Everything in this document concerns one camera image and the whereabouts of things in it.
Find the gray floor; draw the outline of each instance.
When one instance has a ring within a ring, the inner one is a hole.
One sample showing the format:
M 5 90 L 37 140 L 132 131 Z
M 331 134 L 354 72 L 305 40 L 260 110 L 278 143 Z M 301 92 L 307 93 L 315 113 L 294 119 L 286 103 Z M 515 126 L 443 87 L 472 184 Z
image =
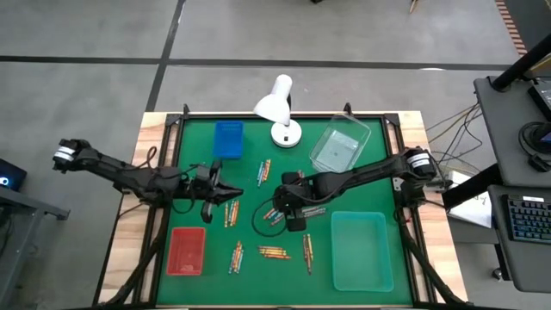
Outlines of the gray floor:
M 163 50 L 176 0 L 0 0 L 0 55 L 152 57 Z M 426 0 L 408 15 L 406 0 L 188 0 L 173 58 L 507 64 L 515 60 L 493 0 Z M 24 192 L 71 210 L 48 220 L 22 277 L 16 303 L 39 309 L 92 301 L 115 211 L 110 184 L 85 172 L 51 170 L 61 138 L 130 159 L 155 65 L 0 63 L 0 157 L 28 170 Z M 294 109 L 419 109 L 425 125 L 475 103 L 472 81 L 498 72 L 388 69 L 169 66 L 157 111 L 249 110 L 273 79 L 294 79 Z M 465 159 L 494 161 L 484 141 Z M 440 128 L 429 132 L 434 137 Z M 453 133 L 431 144 L 443 151 Z M 473 146 L 465 138 L 458 152 Z M 462 169 L 469 167 L 452 163 Z M 458 245 L 470 300 L 479 305 L 546 308 L 551 296 L 497 283 L 488 246 Z

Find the teal plastic bin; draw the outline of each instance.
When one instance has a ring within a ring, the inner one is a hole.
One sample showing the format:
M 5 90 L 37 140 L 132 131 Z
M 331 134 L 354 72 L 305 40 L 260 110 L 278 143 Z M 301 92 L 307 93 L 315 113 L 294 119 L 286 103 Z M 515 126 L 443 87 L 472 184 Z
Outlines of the teal plastic bin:
M 384 214 L 334 212 L 331 242 L 336 289 L 370 292 L 394 289 Z

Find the red plastic bin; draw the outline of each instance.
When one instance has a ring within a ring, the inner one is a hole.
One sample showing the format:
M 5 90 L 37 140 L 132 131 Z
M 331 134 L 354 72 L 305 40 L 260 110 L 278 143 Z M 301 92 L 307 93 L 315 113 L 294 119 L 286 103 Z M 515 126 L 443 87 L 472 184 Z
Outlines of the red plastic bin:
M 169 276 L 199 276 L 203 270 L 205 228 L 177 227 L 170 237 Z

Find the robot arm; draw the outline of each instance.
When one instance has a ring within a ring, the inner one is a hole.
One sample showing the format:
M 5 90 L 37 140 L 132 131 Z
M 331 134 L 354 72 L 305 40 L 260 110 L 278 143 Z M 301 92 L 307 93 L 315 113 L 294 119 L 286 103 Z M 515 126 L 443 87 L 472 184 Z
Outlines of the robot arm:
M 86 140 L 62 139 L 59 149 L 53 154 L 53 169 L 61 173 L 89 171 L 113 181 L 113 187 L 119 191 L 132 190 L 142 202 L 152 206 L 171 205 L 173 199 L 203 200 L 201 217 L 207 223 L 213 218 L 211 210 L 214 204 L 219 205 L 243 194 L 242 189 L 220 180 L 220 161 L 215 161 L 210 168 L 202 164 L 193 165 L 196 174 L 194 178 L 189 178 L 187 171 L 177 167 L 152 168 L 149 160 L 154 155 L 148 152 L 148 161 L 133 166 L 100 153 Z
M 428 151 L 420 147 L 406 149 L 400 154 L 341 173 L 321 172 L 300 178 L 298 173 L 282 175 L 282 185 L 275 189 L 274 209 L 285 214 L 289 231 L 306 229 L 301 209 L 327 203 L 347 189 L 386 177 L 400 177 L 408 187 L 409 196 L 424 198 L 423 186 L 436 176 L 436 167 Z

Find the desk lamp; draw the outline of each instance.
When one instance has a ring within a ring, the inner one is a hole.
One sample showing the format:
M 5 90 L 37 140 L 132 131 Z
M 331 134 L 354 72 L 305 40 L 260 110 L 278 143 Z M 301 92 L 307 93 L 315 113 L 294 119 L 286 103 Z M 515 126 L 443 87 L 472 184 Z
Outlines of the desk lamp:
M 272 140 L 280 147 L 293 147 L 300 141 L 302 129 L 299 123 L 291 120 L 290 76 L 282 74 L 275 80 L 271 93 L 262 98 L 252 110 L 256 115 L 273 121 Z

